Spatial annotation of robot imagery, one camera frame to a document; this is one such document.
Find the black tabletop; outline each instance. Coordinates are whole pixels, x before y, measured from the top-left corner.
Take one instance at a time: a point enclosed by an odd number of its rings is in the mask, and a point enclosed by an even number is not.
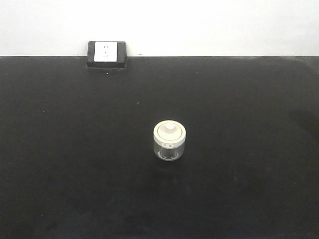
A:
[[[153,151],[165,119],[187,131],[174,162]],[[1,239],[318,237],[316,67],[0,58]]]

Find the jar lid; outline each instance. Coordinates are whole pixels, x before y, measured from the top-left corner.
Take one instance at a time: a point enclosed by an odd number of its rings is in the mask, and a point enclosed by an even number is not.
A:
[[[173,120],[164,120],[154,127],[154,140],[163,148],[177,148],[186,139],[184,126]]]

